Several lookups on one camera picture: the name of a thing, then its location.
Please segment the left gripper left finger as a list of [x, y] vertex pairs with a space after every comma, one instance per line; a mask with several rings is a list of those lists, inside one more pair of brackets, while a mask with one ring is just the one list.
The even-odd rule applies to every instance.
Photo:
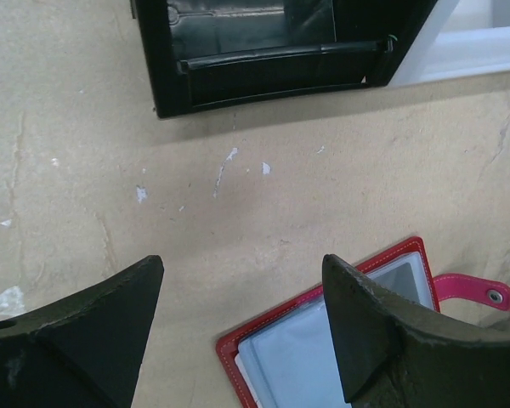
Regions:
[[129, 407], [164, 276], [150, 255], [0, 321], [0, 407]]

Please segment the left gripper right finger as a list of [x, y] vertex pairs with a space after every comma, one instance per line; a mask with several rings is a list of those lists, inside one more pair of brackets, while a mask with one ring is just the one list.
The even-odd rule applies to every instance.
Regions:
[[333, 254], [323, 258], [322, 286], [352, 406], [510, 407], [510, 331], [413, 303]]

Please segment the red card holder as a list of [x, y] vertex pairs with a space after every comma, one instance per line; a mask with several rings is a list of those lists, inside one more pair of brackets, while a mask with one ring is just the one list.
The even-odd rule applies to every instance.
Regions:
[[[399, 261], [425, 275], [434, 311], [460, 298], [510, 311], [510, 286], [449, 273], [433, 276], [423, 241], [409, 237], [357, 265], [369, 275]], [[323, 289], [306, 292], [223, 335], [216, 353], [244, 407], [344, 407]]]

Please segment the black white three-bin organizer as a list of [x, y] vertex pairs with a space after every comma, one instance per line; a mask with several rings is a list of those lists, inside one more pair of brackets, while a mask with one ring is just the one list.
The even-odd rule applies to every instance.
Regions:
[[510, 71], [510, 1], [136, 0], [161, 119]]

